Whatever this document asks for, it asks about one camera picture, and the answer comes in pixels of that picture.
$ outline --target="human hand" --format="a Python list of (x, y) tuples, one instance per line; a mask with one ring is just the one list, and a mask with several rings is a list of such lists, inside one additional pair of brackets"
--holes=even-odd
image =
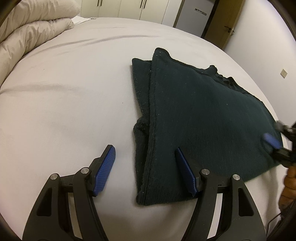
[(279, 209), (282, 211), (296, 199), (296, 167), (290, 166), (284, 179), (285, 188), (279, 199)]

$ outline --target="bed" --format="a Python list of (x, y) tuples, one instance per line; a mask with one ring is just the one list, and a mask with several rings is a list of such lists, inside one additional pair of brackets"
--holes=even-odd
[[(0, 212), (19, 237), (48, 177), (75, 173), (112, 144), (116, 160), (94, 200), (109, 240), (181, 240), (196, 200), (148, 207), (135, 201), (133, 126), (141, 113), (131, 60), (150, 60), (157, 47), (198, 68), (215, 65), (263, 101), (277, 120), (250, 76), (201, 38), (139, 20), (98, 18), (77, 24), (26, 54), (0, 88)], [(246, 183), (265, 226), (279, 213), (285, 172), (277, 166)], [(221, 196), (217, 200), (209, 237), (218, 224)]]

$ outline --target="folded dark green garment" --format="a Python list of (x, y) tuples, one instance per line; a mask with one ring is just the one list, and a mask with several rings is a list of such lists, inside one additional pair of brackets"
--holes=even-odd
[(137, 203), (152, 205), (192, 198), (175, 160), (183, 146), (203, 168), (248, 181), (278, 163), (262, 141), (279, 141), (265, 105), (215, 66), (197, 69), (157, 48), (152, 61), (133, 59), (133, 80), (142, 112), (134, 127)]

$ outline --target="blue textured pad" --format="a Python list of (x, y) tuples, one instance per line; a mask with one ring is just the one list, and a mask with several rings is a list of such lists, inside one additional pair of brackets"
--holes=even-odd
[(192, 194), (192, 196), (194, 197), (198, 193), (198, 191), (196, 189), (195, 176), (193, 175), (193, 173), (192, 173), (182, 151), (180, 150), (180, 148), (178, 148), (176, 150), (175, 156), (176, 156), (176, 161), (177, 161), (179, 170), (180, 170), (183, 180), (185, 182), (186, 188), (187, 188), (188, 192), (190, 192)]
[(107, 182), (109, 173), (111, 171), (111, 168), (113, 166), (113, 163), (115, 161), (115, 147), (111, 147), (110, 150), (108, 151), (105, 159), (103, 160), (98, 173), (96, 174), (95, 177), (95, 186), (93, 189), (93, 194), (97, 196), (99, 192), (103, 191), (105, 184)]
[(281, 149), (283, 148), (282, 144), (278, 141), (277, 138), (275, 138), (274, 136), (272, 136), (269, 133), (264, 133), (263, 134), (263, 139), (269, 144), (271, 145), (274, 149)]

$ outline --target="green fabric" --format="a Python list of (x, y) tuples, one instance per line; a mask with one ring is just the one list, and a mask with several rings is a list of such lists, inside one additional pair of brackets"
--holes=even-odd
[(269, 132), (281, 141), (265, 105), (215, 66), (197, 69), (157, 48), (152, 61), (134, 58), (133, 81), (142, 117), (134, 127), (136, 201), (142, 205), (191, 199), (175, 161), (184, 146), (203, 168), (248, 181), (276, 166)]

